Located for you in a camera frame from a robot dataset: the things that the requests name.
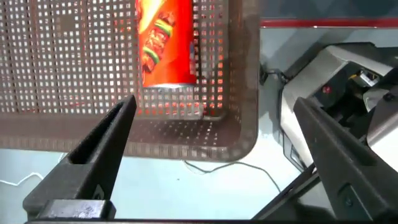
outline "black cable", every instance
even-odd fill
[[[274,183],[275,187],[278,189],[278,192],[280,193],[280,188],[279,188],[279,186],[276,184],[275,180],[271,177],[271,175],[269,175],[269,173],[268,173],[265,169],[260,168],[260,167],[256,167],[256,166],[254,166],[254,165],[246,164],[246,163],[244,163],[244,162],[231,162],[231,163],[229,163],[229,164],[225,164],[225,165],[216,167],[216,168],[214,168],[214,169],[212,169],[212,170],[204,170],[204,169],[199,168],[199,167],[197,167],[197,166],[195,166],[195,165],[193,165],[193,164],[191,164],[191,163],[189,163],[189,162],[187,162],[187,161],[184,161],[184,163],[185,163],[186,165],[190,166],[190,167],[193,167],[193,168],[199,170],[200,172],[202,172],[202,173],[204,173],[204,174],[209,174],[209,173],[212,173],[212,172],[217,171],[217,170],[219,170],[219,169],[222,169],[222,168],[225,168],[225,167],[229,167],[229,166],[235,165],[235,164],[244,165],[244,166],[248,166],[248,167],[253,168],[253,169],[261,170],[261,171],[265,172],[265,173],[268,175],[268,177],[270,178],[270,180],[272,181],[272,183]]]

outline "plastic basket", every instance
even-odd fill
[[[142,87],[133,0],[5,0],[0,147],[68,152],[128,94],[127,156],[233,161],[257,138],[257,0],[194,0],[197,85]]]

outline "snack can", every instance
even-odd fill
[[[136,0],[143,86],[196,84],[191,0]]]

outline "red stripe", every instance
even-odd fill
[[[372,28],[398,28],[398,18],[383,19],[262,19],[261,27],[274,28],[308,28],[308,27],[372,27]]]

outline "can bottom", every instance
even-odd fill
[[[193,86],[192,84],[186,84],[186,83],[166,83],[166,84],[157,84],[157,85],[151,85],[151,86],[146,86],[145,88],[181,88],[181,87],[190,87]]]

